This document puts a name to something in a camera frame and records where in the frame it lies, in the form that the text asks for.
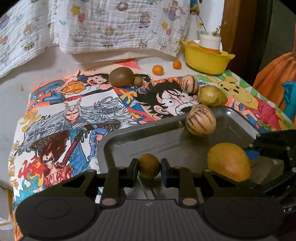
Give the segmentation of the yellow-brown round fruit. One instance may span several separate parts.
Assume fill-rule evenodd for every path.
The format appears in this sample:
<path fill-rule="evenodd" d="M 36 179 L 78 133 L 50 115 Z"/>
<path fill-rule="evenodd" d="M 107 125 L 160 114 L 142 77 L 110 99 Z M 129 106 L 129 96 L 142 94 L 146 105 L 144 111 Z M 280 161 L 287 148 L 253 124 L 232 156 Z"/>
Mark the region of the yellow-brown round fruit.
<path fill-rule="evenodd" d="M 139 158 L 139 172 L 142 177 L 147 179 L 155 178 L 161 169 L 161 163 L 152 154 L 143 154 Z"/>

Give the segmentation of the brown speckled pear fruit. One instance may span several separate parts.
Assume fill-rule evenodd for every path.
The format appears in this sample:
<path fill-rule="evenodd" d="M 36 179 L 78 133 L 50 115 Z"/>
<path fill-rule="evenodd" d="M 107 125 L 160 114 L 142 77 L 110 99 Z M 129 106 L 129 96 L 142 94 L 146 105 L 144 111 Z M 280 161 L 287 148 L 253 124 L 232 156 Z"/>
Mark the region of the brown speckled pear fruit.
<path fill-rule="evenodd" d="M 218 143 L 207 154 L 208 169 L 236 182 L 251 177 L 251 164 L 245 151 L 232 143 Z"/>

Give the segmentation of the striped pepino melon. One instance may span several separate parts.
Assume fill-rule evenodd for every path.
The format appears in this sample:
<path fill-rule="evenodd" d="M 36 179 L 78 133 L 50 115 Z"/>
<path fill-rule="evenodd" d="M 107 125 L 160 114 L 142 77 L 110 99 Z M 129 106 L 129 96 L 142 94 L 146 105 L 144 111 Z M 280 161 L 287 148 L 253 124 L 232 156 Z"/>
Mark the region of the striped pepino melon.
<path fill-rule="evenodd" d="M 196 94 L 199 90 L 199 82 L 192 75 L 183 76 L 180 80 L 180 89 L 184 93 Z"/>
<path fill-rule="evenodd" d="M 193 107 L 185 118 L 186 129 L 196 136 L 206 136 L 215 131 L 216 118 L 210 108 L 203 104 Z"/>

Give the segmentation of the metal baking tray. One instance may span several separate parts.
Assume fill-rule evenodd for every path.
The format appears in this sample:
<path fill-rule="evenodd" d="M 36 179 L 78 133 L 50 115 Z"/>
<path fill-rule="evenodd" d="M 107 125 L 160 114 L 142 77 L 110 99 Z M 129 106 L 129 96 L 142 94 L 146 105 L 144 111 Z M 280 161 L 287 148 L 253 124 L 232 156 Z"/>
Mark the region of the metal baking tray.
<path fill-rule="evenodd" d="M 127 167 L 133 158 L 153 154 L 159 161 L 166 158 L 169 164 L 189 168 L 192 173 L 201 173 L 207 168 L 208 150 L 218 143 L 233 143 L 241 148 L 251 144 L 257 129 L 237 111 L 227 107 L 212 110 L 216 129 L 211 135 L 200 137 L 185 128 L 186 114 L 165 118 L 150 123 L 130 126 L 108 133 L 97 146 L 97 160 L 101 173 L 114 167 Z M 284 163 L 267 157 L 258 157 L 251 162 L 251 181 L 267 184 L 280 176 Z M 125 188 L 128 198 L 167 199 L 177 198 L 176 188 L 165 188 L 161 175 L 145 179 L 138 174 L 136 191 Z"/>

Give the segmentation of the colourful anime drawing mat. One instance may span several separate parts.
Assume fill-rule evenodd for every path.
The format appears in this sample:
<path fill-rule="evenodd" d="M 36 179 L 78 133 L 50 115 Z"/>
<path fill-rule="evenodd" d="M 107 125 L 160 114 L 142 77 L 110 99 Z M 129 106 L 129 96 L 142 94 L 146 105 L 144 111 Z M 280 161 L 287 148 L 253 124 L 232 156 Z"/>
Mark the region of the colourful anime drawing mat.
<path fill-rule="evenodd" d="M 130 68 L 142 86 L 113 87 L 112 70 Z M 77 72 L 38 86 L 18 121 L 9 156 L 12 207 L 89 169 L 99 170 L 97 145 L 108 133 L 188 113 L 199 101 L 180 77 L 153 80 L 135 60 Z"/>

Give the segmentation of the yellow-green pear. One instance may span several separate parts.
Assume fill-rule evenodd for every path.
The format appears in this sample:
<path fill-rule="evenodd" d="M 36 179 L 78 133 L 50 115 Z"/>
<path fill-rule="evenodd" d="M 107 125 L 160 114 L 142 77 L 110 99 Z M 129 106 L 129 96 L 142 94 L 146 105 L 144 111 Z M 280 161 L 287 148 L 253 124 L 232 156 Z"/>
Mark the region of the yellow-green pear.
<path fill-rule="evenodd" d="M 198 100 L 201 104 L 215 107 L 223 106 L 227 103 L 226 95 L 213 85 L 205 85 L 198 90 Z"/>

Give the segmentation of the dark brown round fruit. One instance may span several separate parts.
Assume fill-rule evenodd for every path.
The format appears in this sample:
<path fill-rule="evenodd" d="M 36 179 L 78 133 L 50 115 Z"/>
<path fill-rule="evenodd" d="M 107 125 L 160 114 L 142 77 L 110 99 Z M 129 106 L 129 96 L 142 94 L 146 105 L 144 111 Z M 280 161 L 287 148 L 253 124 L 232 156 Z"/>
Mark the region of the dark brown round fruit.
<path fill-rule="evenodd" d="M 119 67 L 111 71 L 108 81 L 113 87 L 127 87 L 132 85 L 134 73 L 130 68 Z"/>

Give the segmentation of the yellow plastic bowl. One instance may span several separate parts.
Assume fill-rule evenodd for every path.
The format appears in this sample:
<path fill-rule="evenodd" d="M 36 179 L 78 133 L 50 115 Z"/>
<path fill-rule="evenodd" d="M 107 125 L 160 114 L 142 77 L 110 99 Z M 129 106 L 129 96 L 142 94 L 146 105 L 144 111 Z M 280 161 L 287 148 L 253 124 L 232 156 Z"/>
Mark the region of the yellow plastic bowl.
<path fill-rule="evenodd" d="M 185 49 L 185 61 L 193 69 L 210 75 L 222 74 L 229 62 L 234 59 L 234 54 L 222 51 L 220 54 L 207 52 L 193 41 L 181 41 Z"/>

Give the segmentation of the left small orange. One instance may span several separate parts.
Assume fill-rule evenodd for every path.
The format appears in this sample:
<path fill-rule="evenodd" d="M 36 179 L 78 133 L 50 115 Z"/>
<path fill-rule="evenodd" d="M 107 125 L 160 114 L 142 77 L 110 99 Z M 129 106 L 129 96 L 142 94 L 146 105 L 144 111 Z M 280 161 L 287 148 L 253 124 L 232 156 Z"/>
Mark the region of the left small orange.
<path fill-rule="evenodd" d="M 152 72 L 154 75 L 161 76 L 164 73 L 164 68 L 161 65 L 154 65 L 152 68 Z"/>

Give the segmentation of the small orange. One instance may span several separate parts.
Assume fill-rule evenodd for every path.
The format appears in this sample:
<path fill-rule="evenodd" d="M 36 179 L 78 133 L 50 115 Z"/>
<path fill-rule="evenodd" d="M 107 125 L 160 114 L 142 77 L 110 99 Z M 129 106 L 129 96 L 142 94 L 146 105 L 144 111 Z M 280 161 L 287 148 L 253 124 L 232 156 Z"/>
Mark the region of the small orange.
<path fill-rule="evenodd" d="M 164 68 L 161 65 L 154 65 L 152 68 L 152 72 L 154 75 L 161 76 L 164 73 Z"/>
<path fill-rule="evenodd" d="M 182 63 L 181 63 L 180 61 L 174 61 L 174 62 L 172 63 L 172 66 L 173 66 L 174 69 L 179 70 L 179 69 L 182 68 Z"/>

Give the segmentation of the white orange cup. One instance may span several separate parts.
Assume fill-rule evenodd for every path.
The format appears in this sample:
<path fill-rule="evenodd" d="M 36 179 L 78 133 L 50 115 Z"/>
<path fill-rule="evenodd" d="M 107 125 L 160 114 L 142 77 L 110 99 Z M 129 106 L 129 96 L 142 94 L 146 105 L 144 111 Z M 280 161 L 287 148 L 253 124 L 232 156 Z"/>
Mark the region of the white orange cup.
<path fill-rule="evenodd" d="M 201 31 L 199 45 L 207 52 L 220 54 L 221 36 L 219 34 L 213 35 L 210 32 Z"/>

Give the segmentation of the fruit inside yellow bowl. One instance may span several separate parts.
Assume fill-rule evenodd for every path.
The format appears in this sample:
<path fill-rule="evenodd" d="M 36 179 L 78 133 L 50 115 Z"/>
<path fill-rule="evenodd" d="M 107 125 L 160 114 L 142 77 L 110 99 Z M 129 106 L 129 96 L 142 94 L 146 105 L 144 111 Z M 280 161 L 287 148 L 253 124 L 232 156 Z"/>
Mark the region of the fruit inside yellow bowl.
<path fill-rule="evenodd" d="M 191 47 L 199 47 L 199 44 L 196 43 L 195 41 L 189 41 L 189 42 L 187 42 L 187 45 L 191 46 Z"/>

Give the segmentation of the right cartoon print cloth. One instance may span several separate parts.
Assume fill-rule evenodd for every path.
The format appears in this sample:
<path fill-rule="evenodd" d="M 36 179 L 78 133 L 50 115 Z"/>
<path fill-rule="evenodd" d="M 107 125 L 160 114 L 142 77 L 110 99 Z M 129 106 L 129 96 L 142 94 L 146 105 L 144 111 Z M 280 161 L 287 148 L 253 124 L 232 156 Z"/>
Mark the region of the right cartoon print cloth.
<path fill-rule="evenodd" d="M 156 50 L 177 56 L 190 1 L 54 1 L 55 44 L 64 53 Z"/>

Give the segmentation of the cartoon print cloth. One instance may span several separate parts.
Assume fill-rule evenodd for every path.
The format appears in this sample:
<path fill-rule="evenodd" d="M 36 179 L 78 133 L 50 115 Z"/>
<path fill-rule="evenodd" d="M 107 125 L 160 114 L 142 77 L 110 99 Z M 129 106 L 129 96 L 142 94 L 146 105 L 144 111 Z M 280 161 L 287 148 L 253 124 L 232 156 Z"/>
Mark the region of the cartoon print cloth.
<path fill-rule="evenodd" d="M 58 1 L 18 1 L 1 16 L 1 77 L 58 45 Z"/>
<path fill-rule="evenodd" d="M 55 44 L 64 53 L 156 50 L 177 56 L 190 1 L 54 1 Z"/>

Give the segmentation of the wooden door frame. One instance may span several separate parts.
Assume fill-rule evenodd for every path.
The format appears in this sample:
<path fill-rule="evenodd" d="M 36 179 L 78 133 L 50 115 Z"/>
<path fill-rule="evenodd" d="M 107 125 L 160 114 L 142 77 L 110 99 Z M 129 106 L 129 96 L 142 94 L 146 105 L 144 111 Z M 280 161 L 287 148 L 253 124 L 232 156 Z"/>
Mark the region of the wooden door frame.
<path fill-rule="evenodd" d="M 224 1 L 221 23 L 223 50 L 234 54 L 231 70 L 253 85 L 266 49 L 273 1 Z"/>

